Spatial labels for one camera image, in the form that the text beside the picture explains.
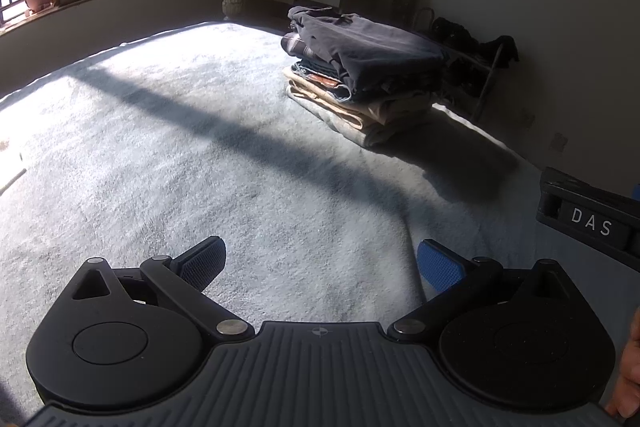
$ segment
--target ribbed black surface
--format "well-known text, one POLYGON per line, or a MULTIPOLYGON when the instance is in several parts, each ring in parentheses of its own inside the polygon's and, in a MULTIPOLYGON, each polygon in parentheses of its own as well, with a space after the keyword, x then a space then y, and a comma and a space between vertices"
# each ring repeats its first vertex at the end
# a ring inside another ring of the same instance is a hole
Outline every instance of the ribbed black surface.
POLYGON ((225 243, 218 239, 182 263, 178 276, 194 288, 203 291, 222 272, 225 261, 225 243))
POLYGON ((264 323, 213 350, 200 374, 156 406, 88 417, 44 408, 29 427, 606 427, 594 405, 555 415, 492 409, 458 391, 426 349, 375 323, 264 323))

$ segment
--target human hand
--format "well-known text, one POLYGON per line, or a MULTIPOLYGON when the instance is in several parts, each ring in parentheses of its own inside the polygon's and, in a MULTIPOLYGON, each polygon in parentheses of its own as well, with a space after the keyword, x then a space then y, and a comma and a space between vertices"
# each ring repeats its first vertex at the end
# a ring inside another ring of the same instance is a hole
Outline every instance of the human hand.
POLYGON ((631 322, 629 340, 622 351, 620 375, 605 407, 612 415, 630 418, 640 409, 640 309, 631 322))

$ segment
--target fleece blanket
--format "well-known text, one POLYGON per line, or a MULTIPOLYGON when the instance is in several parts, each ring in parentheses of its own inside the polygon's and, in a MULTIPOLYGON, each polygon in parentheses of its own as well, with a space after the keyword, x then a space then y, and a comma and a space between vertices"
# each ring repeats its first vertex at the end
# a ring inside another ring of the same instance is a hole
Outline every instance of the fleece blanket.
POLYGON ((279 36, 204 24, 0 102, 0 134, 27 169, 0 196, 0 417, 21 422, 40 406, 24 352, 84 259, 138 266, 209 235, 228 258, 207 295, 256 328, 386 328, 433 294, 415 263, 432 237, 508 267, 558 259, 623 344, 639 277, 535 222, 536 168, 441 110, 363 150, 286 97, 293 60, 279 36))

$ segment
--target crosshair logo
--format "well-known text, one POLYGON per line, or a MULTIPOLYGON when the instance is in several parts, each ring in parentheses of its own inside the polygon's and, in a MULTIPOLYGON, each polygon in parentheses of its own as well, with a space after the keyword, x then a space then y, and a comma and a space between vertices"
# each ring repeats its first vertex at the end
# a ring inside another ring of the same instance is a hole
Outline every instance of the crosshair logo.
POLYGON ((311 330, 311 332, 312 332, 314 335, 317 335, 318 337, 323 337, 324 335, 326 335, 327 333, 329 333, 329 330, 328 330, 328 329, 326 329, 326 328, 323 328, 322 326, 318 326, 318 327, 313 328, 313 329, 311 330))

